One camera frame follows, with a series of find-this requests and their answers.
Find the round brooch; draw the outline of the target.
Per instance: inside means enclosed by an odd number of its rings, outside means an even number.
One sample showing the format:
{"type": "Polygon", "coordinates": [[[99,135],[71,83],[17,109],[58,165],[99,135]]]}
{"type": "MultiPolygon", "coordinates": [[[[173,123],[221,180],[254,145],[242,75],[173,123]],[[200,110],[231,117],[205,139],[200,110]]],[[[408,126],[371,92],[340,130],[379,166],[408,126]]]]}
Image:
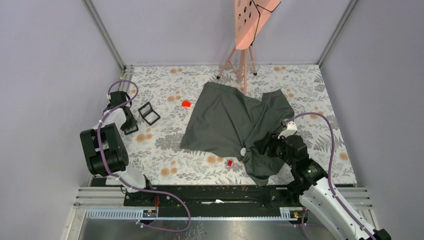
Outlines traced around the round brooch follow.
{"type": "Polygon", "coordinates": [[[240,150],[240,155],[244,157],[246,155],[247,149],[244,147],[240,150]]]}

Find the dark grey t-shirt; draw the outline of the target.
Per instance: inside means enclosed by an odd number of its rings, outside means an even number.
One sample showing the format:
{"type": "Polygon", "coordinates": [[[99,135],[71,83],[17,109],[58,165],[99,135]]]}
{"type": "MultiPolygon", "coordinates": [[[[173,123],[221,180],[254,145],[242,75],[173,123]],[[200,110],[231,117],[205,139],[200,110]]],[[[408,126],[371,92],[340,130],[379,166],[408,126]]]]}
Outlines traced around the dark grey t-shirt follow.
{"type": "Polygon", "coordinates": [[[235,87],[207,82],[194,106],[180,148],[233,157],[242,161],[247,175],[259,187],[284,165],[278,158],[260,155],[254,142],[280,133],[281,121],[295,115],[281,90],[262,94],[261,100],[235,87]],[[245,156],[240,150],[246,148],[245,156]]]}

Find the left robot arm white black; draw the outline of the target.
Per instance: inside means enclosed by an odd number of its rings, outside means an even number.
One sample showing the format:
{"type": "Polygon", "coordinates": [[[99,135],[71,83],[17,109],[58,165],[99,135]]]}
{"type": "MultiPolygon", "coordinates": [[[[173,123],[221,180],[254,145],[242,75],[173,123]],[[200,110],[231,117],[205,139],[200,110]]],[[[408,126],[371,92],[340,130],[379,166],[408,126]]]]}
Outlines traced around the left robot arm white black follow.
{"type": "Polygon", "coordinates": [[[155,192],[147,187],[146,177],[130,165],[121,137],[121,134],[126,136],[139,130],[129,101],[130,96],[126,92],[111,92],[103,118],[93,128],[82,131],[80,141],[87,168],[92,175],[112,177],[128,192],[136,192],[136,199],[148,206],[154,202],[155,192]]]}

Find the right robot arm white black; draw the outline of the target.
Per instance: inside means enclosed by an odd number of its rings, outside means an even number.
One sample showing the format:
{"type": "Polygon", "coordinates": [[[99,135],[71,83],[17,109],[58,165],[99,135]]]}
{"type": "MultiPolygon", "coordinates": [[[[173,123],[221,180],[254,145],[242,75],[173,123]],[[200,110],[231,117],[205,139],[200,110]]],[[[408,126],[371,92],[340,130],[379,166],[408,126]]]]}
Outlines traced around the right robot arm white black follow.
{"type": "Polygon", "coordinates": [[[377,229],[362,217],[332,185],[328,173],[310,158],[299,135],[276,133],[254,143],[260,155],[278,158],[290,166],[294,180],[288,184],[287,201],[306,207],[337,240],[389,240],[385,229],[377,229]]]}

